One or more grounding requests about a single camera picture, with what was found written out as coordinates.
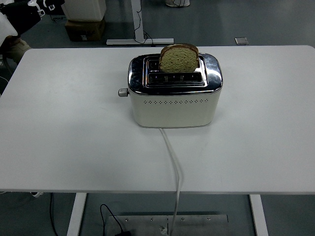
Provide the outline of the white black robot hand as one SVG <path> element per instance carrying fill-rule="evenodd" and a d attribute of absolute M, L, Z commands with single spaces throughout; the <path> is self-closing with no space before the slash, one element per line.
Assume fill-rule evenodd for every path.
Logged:
<path fill-rule="evenodd" d="M 48 11 L 64 4 L 64 0 L 14 0 L 1 3 L 0 12 L 21 35 L 36 25 Z"/>

